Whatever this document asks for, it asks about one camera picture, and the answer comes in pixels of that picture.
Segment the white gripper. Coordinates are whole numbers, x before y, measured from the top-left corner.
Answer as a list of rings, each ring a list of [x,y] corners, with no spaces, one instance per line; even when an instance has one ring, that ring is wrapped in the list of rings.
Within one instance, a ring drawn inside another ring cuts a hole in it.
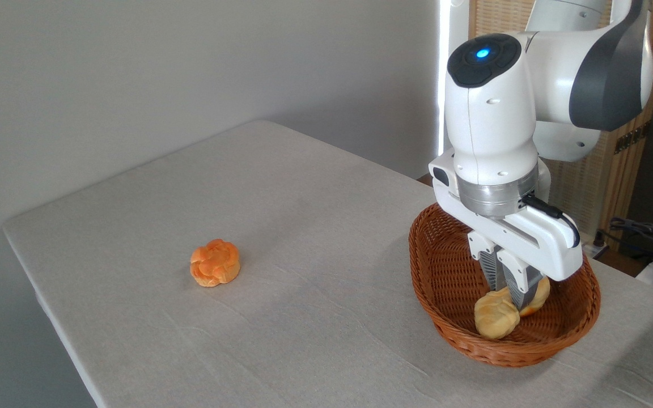
[[[490,291],[508,287],[520,312],[536,297],[542,273],[565,281],[580,269],[583,252],[573,246],[575,235],[564,220],[530,206],[503,219],[489,219],[465,207],[452,154],[447,150],[429,164],[435,196],[443,211],[473,230],[467,235],[470,254],[479,261]]]

